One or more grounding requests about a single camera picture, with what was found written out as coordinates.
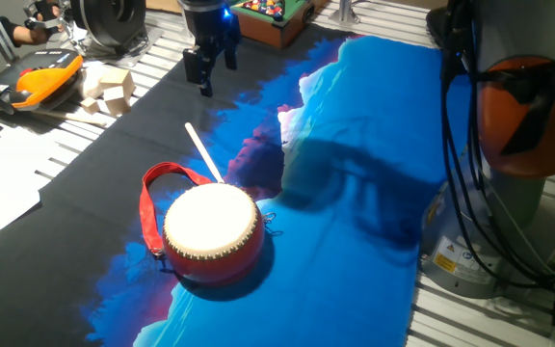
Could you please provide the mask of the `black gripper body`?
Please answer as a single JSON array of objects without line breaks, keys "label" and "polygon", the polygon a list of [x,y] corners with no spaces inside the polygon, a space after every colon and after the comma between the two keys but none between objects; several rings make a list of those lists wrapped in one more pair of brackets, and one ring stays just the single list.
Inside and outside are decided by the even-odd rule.
[{"label": "black gripper body", "polygon": [[179,0],[195,45],[221,44],[226,39],[240,42],[238,18],[231,12],[230,4],[227,0]]}]

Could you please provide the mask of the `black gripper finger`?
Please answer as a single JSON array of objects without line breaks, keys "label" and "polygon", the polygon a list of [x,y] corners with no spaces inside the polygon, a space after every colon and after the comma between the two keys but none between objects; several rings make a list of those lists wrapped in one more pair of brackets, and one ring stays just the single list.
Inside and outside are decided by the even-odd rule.
[{"label": "black gripper finger", "polygon": [[200,94],[206,97],[213,95],[210,76],[214,59],[206,56],[199,45],[183,51],[183,62],[187,81],[199,88]]},{"label": "black gripper finger", "polygon": [[225,66],[228,69],[236,70],[237,65],[237,47],[241,42],[241,33],[237,28],[230,28],[225,37]]}]

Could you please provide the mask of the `bare person hand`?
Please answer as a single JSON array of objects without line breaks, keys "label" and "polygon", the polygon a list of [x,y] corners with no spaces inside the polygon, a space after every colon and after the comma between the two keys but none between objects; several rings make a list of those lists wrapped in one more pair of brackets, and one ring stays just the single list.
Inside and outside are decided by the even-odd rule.
[{"label": "bare person hand", "polygon": [[44,28],[28,29],[17,25],[13,29],[13,42],[17,46],[46,44],[51,36],[52,32]]}]

